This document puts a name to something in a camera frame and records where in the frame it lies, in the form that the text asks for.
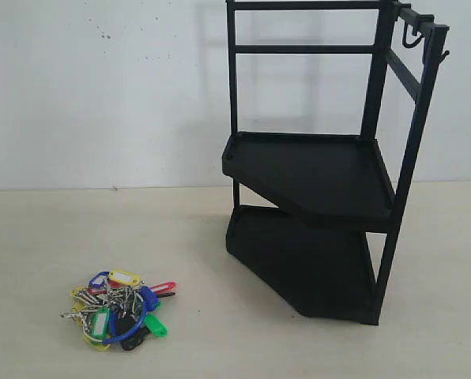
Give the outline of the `colourful key tag bunch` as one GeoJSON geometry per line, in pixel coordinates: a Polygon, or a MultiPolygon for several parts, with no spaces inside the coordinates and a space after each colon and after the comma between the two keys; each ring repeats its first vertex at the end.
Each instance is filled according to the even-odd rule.
{"type": "Polygon", "coordinates": [[[61,318],[79,325],[84,341],[98,351],[114,345],[132,351],[148,336],[168,335],[155,312],[163,298],[175,295],[175,289],[174,281],[149,286],[132,272],[102,271],[70,292],[73,305],[61,318]]]}

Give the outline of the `black two-tier corner rack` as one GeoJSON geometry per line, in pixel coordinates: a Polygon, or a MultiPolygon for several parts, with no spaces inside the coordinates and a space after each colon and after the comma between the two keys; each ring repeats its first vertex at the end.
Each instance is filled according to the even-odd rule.
{"type": "Polygon", "coordinates": [[[399,1],[229,1],[231,133],[222,171],[232,180],[227,251],[305,317],[376,325],[386,294],[449,27],[399,1]],[[239,11],[363,10],[378,13],[368,45],[251,45],[236,41],[239,11]],[[401,44],[404,21],[423,39],[401,44]],[[358,134],[259,133],[238,126],[241,54],[371,56],[358,134]],[[398,181],[392,183],[376,130],[388,71],[414,102],[398,181]]]}

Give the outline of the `black curved metal hook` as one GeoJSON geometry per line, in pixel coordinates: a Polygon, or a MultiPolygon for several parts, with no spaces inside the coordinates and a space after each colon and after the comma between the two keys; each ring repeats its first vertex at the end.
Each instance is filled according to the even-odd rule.
{"type": "Polygon", "coordinates": [[[420,20],[413,20],[412,22],[404,21],[403,34],[401,44],[405,49],[413,49],[418,46],[423,39],[420,32],[420,20]]]}

